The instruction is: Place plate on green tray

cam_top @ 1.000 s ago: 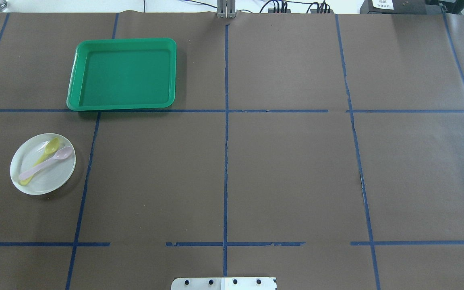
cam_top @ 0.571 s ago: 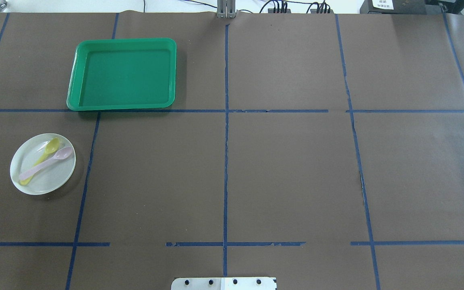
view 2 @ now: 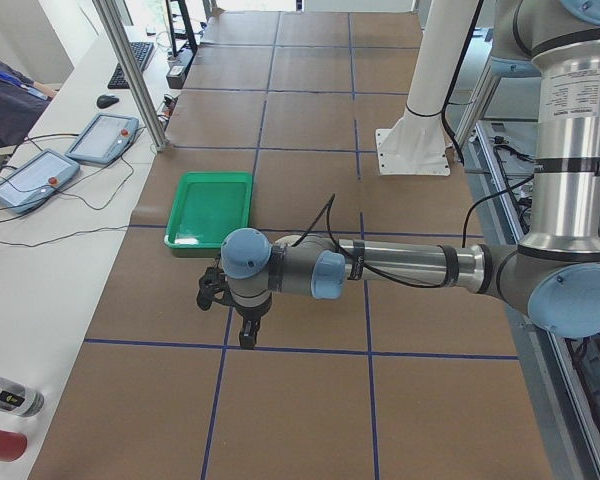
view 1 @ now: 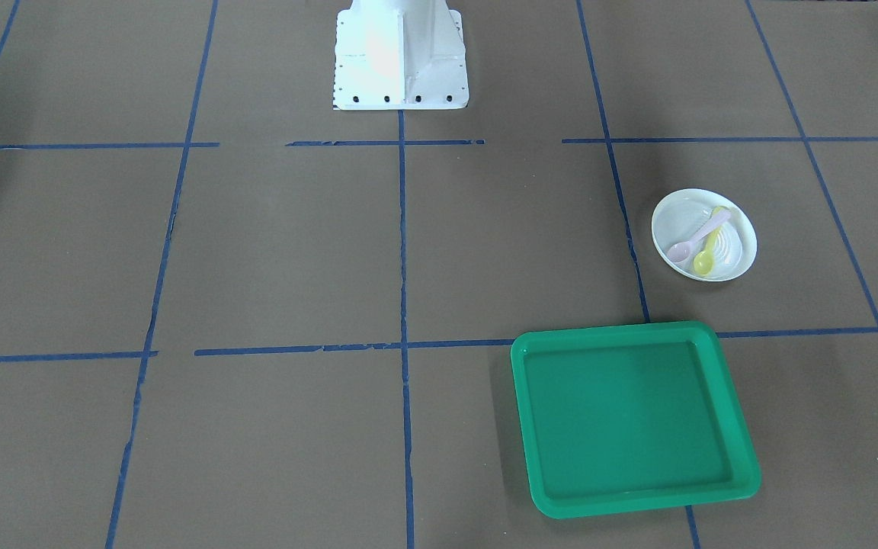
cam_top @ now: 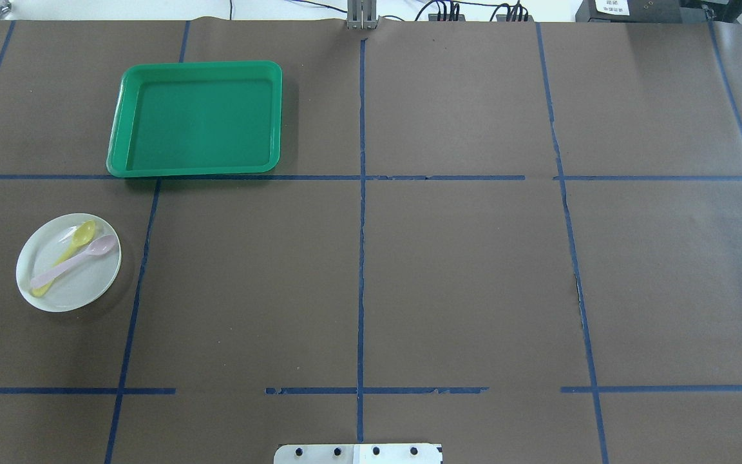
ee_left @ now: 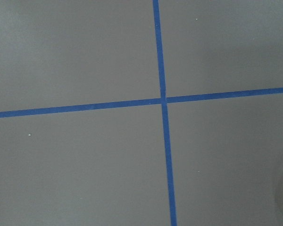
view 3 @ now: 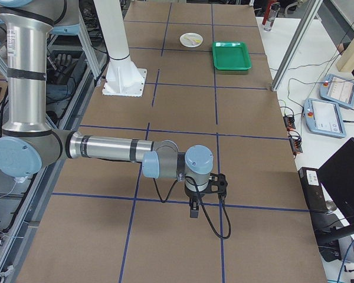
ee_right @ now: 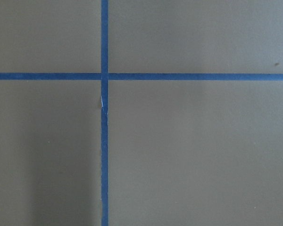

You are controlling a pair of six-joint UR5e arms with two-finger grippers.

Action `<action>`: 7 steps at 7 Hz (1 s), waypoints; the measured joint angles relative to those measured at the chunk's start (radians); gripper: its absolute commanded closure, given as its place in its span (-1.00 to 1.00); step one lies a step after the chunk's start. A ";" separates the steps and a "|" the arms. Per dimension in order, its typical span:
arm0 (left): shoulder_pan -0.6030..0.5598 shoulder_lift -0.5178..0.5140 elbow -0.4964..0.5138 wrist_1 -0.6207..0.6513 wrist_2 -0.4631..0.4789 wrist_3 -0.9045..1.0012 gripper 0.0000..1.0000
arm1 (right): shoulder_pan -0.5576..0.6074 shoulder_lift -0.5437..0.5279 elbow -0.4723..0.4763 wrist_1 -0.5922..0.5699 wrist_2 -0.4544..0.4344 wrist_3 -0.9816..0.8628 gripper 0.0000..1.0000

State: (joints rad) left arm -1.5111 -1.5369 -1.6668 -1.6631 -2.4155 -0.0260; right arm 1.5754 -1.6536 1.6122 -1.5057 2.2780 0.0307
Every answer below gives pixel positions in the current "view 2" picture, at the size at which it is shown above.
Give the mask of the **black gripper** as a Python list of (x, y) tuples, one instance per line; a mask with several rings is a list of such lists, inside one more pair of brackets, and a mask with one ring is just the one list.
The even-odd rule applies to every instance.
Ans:
[(266, 299), (257, 306), (247, 307), (239, 304), (235, 306), (235, 310), (243, 318), (242, 327), (239, 333), (239, 344), (241, 349), (254, 349), (256, 347), (261, 319), (269, 312), (271, 305), (272, 300)]

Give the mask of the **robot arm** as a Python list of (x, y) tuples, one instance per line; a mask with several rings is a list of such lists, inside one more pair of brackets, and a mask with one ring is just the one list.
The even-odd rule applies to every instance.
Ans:
[(514, 246), (403, 245), (306, 232), (270, 243), (242, 228), (199, 281), (198, 305), (233, 307), (251, 349), (276, 292), (336, 299), (349, 281), (462, 287), (564, 338), (600, 332), (600, 1), (500, 1), (492, 57), (541, 77), (529, 231)]

